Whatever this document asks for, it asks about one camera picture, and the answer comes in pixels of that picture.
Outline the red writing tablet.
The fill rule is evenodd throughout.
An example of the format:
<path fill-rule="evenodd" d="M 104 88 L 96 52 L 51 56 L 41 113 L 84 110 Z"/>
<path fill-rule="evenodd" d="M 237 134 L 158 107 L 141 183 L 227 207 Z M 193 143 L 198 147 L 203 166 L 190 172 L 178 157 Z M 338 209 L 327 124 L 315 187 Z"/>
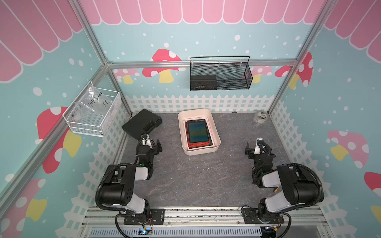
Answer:
<path fill-rule="evenodd" d="M 206 119 L 185 121 L 185 131 L 189 149 L 213 145 Z"/>

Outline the cream plastic storage box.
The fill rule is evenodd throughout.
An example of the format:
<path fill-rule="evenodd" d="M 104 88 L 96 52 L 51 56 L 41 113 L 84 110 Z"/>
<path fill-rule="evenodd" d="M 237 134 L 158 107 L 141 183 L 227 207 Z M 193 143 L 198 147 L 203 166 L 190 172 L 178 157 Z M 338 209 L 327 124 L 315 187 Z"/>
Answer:
<path fill-rule="evenodd" d="M 178 114 L 182 149 L 188 156 L 216 152 L 221 140 L 209 109 L 183 111 Z"/>

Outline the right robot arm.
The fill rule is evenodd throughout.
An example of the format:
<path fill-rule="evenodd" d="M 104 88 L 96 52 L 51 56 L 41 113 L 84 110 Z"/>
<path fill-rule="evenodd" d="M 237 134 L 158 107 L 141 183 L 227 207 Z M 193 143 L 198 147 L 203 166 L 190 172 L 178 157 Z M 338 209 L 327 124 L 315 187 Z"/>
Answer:
<path fill-rule="evenodd" d="M 243 206 L 242 214 L 249 222 L 282 223 L 283 213 L 314 206 L 324 200 L 323 186 L 318 175 L 309 167 L 298 164 L 282 164 L 273 168 L 276 155 L 261 138 L 251 148 L 248 144 L 245 155 L 253 160 L 253 184 L 259 188 L 271 188 L 274 195 L 260 200 L 256 209 Z"/>

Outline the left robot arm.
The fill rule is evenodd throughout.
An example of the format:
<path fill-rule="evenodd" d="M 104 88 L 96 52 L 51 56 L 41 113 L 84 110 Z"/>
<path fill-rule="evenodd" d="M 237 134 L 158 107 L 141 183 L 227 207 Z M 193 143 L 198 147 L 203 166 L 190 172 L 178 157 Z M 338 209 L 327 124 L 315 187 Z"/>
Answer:
<path fill-rule="evenodd" d="M 144 139 L 136 149 L 136 161 L 110 165 L 101 179 L 95 194 L 98 208 L 118 211 L 120 215 L 131 216 L 145 224 L 151 220 L 149 202 L 134 193 L 136 181 L 150 180 L 154 156 L 162 152 L 159 140 Z"/>

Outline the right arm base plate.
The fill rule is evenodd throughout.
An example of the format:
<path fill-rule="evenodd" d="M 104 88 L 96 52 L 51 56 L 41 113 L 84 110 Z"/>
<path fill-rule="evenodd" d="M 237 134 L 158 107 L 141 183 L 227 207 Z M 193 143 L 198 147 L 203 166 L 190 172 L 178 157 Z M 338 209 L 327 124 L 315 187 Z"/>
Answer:
<path fill-rule="evenodd" d="M 257 208 L 243 206 L 241 208 L 241 214 L 245 224 L 284 224 L 283 215 L 280 213 L 269 213 L 267 211 L 260 211 Z"/>

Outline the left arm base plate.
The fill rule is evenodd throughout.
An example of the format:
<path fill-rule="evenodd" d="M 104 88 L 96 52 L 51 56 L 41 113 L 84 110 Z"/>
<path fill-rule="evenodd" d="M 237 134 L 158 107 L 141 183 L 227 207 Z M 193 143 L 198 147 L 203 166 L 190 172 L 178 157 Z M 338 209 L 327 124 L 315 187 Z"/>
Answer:
<path fill-rule="evenodd" d="M 124 225 L 163 225 L 165 217 L 165 209 L 150 209 L 149 213 L 143 212 L 135 216 L 128 215 L 124 218 Z"/>

